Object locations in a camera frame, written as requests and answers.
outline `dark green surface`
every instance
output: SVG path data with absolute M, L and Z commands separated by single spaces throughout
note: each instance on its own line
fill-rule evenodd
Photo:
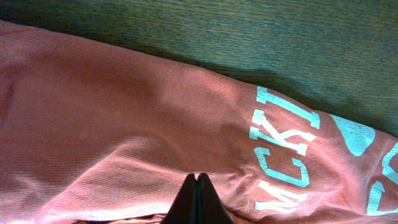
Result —
M 0 1 L 2 20 L 199 65 L 394 136 L 397 18 L 398 1 Z

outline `cloth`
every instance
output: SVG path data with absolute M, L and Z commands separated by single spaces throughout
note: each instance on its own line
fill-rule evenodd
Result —
M 0 23 L 0 222 L 166 214 L 205 172 L 242 223 L 397 223 L 398 139 L 276 91 Z

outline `garment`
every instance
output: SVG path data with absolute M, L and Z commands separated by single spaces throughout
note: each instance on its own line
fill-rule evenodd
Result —
M 165 214 L 209 175 L 242 223 L 397 223 L 398 139 L 204 68 L 0 23 L 0 222 Z

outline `black tool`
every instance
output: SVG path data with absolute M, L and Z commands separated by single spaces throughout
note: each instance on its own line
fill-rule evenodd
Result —
M 188 174 L 160 224 L 234 224 L 209 176 Z

